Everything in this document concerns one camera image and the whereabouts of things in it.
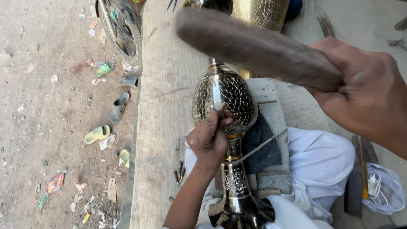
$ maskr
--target slipper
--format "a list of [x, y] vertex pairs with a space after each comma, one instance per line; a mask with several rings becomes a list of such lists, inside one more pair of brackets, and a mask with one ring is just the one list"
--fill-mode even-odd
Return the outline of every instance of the slipper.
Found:
[[99, 126], [93, 129], [92, 132], [85, 136], [86, 144], [92, 144], [99, 139], [104, 139], [110, 134], [110, 127], [108, 125]]
[[137, 88], [138, 85], [138, 76], [133, 75], [126, 75], [119, 80], [119, 84], [121, 86], [130, 86], [133, 88]]
[[130, 95], [127, 92], [123, 92], [118, 100], [113, 103], [113, 109], [110, 116], [112, 123], [118, 123], [123, 116], [125, 105], [129, 101]]
[[120, 152], [120, 160], [125, 163], [125, 166], [128, 168], [130, 165], [130, 150], [128, 149], [123, 149], [122, 152]]

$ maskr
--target hand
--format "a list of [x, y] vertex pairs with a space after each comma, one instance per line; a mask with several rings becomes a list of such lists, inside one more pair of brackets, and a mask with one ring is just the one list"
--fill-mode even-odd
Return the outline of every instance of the hand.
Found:
[[337, 92], [309, 89], [323, 111], [348, 131], [407, 159], [407, 85], [395, 59], [331, 37], [309, 46], [344, 73]]
[[228, 149], [225, 126], [230, 125], [233, 119], [230, 117], [230, 111], [224, 111], [228, 118], [219, 121], [219, 115], [211, 109], [209, 117], [199, 123], [185, 138], [198, 158], [195, 167], [208, 174], [215, 175]]

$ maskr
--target dirt ground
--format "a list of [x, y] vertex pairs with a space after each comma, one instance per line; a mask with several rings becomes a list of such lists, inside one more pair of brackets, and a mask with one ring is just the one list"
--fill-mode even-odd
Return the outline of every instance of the dirt ground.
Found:
[[[106, 228], [114, 218], [120, 220], [127, 168], [119, 166], [119, 158], [112, 154], [131, 148], [137, 89], [118, 84], [125, 73], [120, 56], [113, 61], [115, 69], [105, 76], [108, 81], [92, 85], [97, 68], [85, 61], [112, 61], [115, 51], [107, 39], [106, 44], [99, 40], [101, 25], [95, 28], [95, 37], [88, 34], [91, 5], [87, 0], [0, 2], [0, 158], [6, 162], [0, 164], [0, 228], [98, 228], [97, 214], [82, 223], [84, 205], [92, 195], [97, 212], [108, 212], [111, 218]], [[81, 13], [85, 13], [83, 21], [78, 20]], [[30, 63], [35, 68], [27, 73]], [[54, 74], [59, 78], [56, 83], [50, 81]], [[113, 102], [125, 91], [130, 101], [121, 121], [112, 124]], [[18, 112], [22, 104], [25, 109]], [[109, 125], [116, 134], [114, 146], [103, 151], [97, 142], [83, 142], [88, 132], [101, 125]], [[48, 180], [65, 167], [63, 186], [38, 210]], [[88, 185], [71, 212], [78, 193], [77, 175]], [[110, 178], [116, 178], [115, 204], [103, 196]], [[35, 193], [38, 181], [41, 191]]]

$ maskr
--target white clothing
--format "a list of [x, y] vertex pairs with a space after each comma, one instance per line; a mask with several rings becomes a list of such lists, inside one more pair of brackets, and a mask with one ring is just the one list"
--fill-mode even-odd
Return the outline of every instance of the white clothing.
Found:
[[[332, 229], [333, 202], [345, 191], [355, 151], [350, 141], [319, 130], [288, 128], [292, 194], [268, 196], [275, 209], [276, 220], [268, 229]], [[186, 144], [185, 168], [192, 171], [197, 160]], [[217, 202], [207, 190], [199, 213], [197, 229], [213, 228], [208, 208]]]

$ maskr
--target engraved brass vase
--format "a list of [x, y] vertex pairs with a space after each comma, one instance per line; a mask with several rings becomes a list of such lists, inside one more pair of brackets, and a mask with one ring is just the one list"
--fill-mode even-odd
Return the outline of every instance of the engraved brass vase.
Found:
[[213, 227], [262, 229], [266, 222], [274, 221], [274, 209], [252, 195], [243, 163], [233, 163], [242, 157], [241, 141], [256, 122], [257, 104], [244, 79], [210, 57], [208, 71], [194, 92], [194, 125], [209, 116], [216, 102], [226, 104], [233, 123], [225, 128], [229, 146], [221, 164], [223, 198], [209, 207], [208, 216]]

